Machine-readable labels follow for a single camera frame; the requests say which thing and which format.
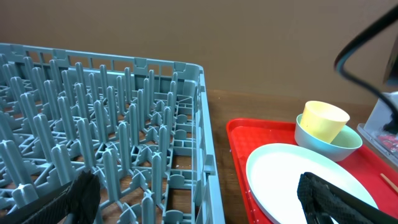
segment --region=mint green bowl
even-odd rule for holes
[[[304,148],[317,152],[327,158],[338,162],[347,158],[351,153],[362,146],[359,134],[345,125],[331,143],[324,142],[307,133],[301,128],[302,114],[297,116],[294,139],[296,143]]]

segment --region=white plate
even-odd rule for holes
[[[312,172],[377,208],[362,184],[337,163],[300,146],[268,144],[250,154],[246,175],[255,201],[272,222],[307,223],[297,198],[304,172]]]

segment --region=brown wall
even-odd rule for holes
[[[373,104],[333,61],[396,2],[1,1],[0,42],[192,62],[212,89]],[[381,87],[397,31],[364,46],[348,68]]]

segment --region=table surface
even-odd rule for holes
[[[248,223],[232,154],[229,151],[226,123],[235,118],[294,122],[297,115],[302,113],[305,102],[311,99],[253,95],[222,90],[208,90],[207,95],[225,222]],[[373,109],[373,106],[369,105],[329,103],[342,108],[350,115],[351,119],[348,122],[348,126],[354,129],[359,123],[366,122]],[[373,151],[398,172],[398,168],[376,149],[373,148]]]

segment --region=wooden stick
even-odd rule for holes
[[[380,174],[380,175],[398,194],[398,187],[393,182],[391,182],[391,180],[388,179],[388,177],[386,177],[384,174]]]

